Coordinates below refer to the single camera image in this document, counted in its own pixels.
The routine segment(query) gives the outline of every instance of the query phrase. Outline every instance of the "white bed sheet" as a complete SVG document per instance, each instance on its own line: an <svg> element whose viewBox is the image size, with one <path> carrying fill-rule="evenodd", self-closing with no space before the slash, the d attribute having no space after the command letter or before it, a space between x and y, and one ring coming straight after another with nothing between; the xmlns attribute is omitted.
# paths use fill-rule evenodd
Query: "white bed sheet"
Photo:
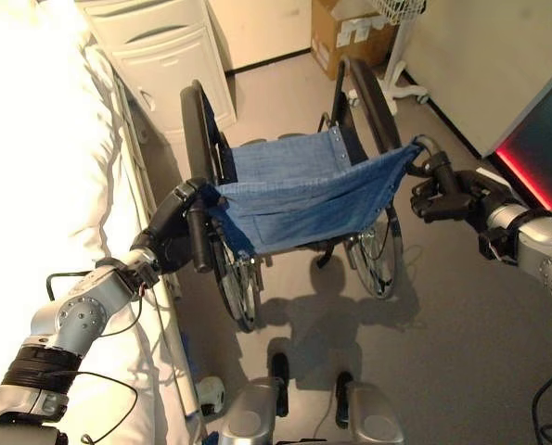
<svg viewBox="0 0 552 445"><path fill-rule="evenodd" d="M43 10L29 0L0 0L0 381L29 334L32 314L47 301L46 276L120 256L141 228L112 72L86 44L87 30L70 3L49 0ZM133 318L126 308L107 332ZM99 339L84 359L81 370L138 389L135 411L103 445L194 439L164 327L148 293L137 327ZM188 372L185 363L176 368ZM76 378L69 395L58 427L71 443L83 433L100 437L133 400L125 388L88 376Z"/></svg>

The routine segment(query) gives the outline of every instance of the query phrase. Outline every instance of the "red light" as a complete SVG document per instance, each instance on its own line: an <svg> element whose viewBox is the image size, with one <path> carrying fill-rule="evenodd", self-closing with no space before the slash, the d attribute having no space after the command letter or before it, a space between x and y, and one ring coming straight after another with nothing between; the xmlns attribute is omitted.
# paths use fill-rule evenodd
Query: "red light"
<svg viewBox="0 0 552 445"><path fill-rule="evenodd" d="M496 150L496 155L517 175L520 181L529 189L537 200L548 210L552 210L552 203L547 199L546 194L541 192L537 184L534 184L528 173L514 160L503 147Z"/></svg>

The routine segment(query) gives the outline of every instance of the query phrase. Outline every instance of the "wheelchair armrest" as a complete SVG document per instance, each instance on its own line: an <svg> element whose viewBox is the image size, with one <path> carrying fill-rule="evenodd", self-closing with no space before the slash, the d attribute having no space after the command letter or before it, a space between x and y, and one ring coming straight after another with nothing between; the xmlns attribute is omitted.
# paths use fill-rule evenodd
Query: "wheelchair armrest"
<svg viewBox="0 0 552 445"><path fill-rule="evenodd" d="M212 146L203 109L203 89L198 81L193 81L191 86L181 91L181 112L191 177L205 178L214 183Z"/></svg>
<svg viewBox="0 0 552 445"><path fill-rule="evenodd" d="M401 147L402 142L395 120L372 70L363 60L344 57L340 62L341 75L343 75L341 64L345 64L350 71L353 85L379 151L386 152Z"/></svg>

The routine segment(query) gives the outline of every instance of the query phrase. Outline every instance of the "wheelchair wheel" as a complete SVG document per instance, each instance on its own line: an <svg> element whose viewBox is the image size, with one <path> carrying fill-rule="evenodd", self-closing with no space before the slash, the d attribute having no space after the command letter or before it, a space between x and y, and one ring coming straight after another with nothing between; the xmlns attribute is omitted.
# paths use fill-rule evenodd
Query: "wheelchair wheel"
<svg viewBox="0 0 552 445"><path fill-rule="evenodd" d="M377 299L390 299L403 252L395 208L389 206L372 226L351 236L345 247L350 266L358 272L366 291Z"/></svg>
<svg viewBox="0 0 552 445"><path fill-rule="evenodd" d="M216 282L226 310L241 331L251 332L255 328L255 301L259 299L255 261L235 260L221 239L212 242L212 249Z"/></svg>

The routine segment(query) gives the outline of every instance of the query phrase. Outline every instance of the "wire basket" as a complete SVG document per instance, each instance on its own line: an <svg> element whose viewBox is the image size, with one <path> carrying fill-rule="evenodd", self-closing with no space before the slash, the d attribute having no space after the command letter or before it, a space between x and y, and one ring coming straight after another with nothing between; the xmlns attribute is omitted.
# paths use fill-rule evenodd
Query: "wire basket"
<svg viewBox="0 0 552 445"><path fill-rule="evenodd" d="M426 0L370 0L391 25L415 19L424 11Z"/></svg>

